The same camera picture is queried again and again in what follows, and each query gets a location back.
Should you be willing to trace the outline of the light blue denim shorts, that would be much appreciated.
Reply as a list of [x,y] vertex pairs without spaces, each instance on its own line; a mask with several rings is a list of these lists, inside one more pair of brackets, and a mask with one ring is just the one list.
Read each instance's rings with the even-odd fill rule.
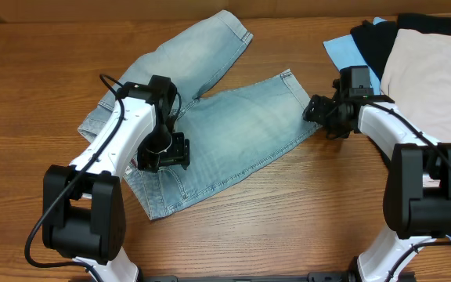
[[140,56],[121,80],[146,84],[157,74],[171,79],[181,100],[173,106],[177,131],[190,141],[190,164],[138,170],[125,181],[150,219],[188,208],[237,184],[312,135],[318,128],[302,114],[306,91],[291,71],[239,89],[211,88],[242,55],[253,36],[222,10]]

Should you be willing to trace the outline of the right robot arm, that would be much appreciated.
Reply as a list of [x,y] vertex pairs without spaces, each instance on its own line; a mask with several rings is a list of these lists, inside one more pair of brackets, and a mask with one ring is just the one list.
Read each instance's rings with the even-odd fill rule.
[[361,133],[389,160],[383,197],[385,227],[348,270],[313,272],[310,281],[413,281],[403,270],[424,248],[451,246],[451,143],[412,125],[395,101],[376,95],[366,66],[340,71],[332,97],[314,95],[305,121],[326,130],[327,139]]

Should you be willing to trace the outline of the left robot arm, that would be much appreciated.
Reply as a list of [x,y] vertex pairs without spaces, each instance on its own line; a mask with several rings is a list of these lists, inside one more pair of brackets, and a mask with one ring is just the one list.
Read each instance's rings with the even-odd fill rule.
[[64,260],[49,267],[80,266],[94,281],[141,281],[142,270],[128,258],[121,180],[132,160],[143,172],[189,166],[189,140],[175,132],[171,109],[181,96],[170,78],[154,75],[148,84],[120,83],[106,74],[114,96],[108,121],[88,148],[68,166],[52,165],[43,178],[43,212],[24,249],[33,266],[31,243],[42,233],[46,248]]

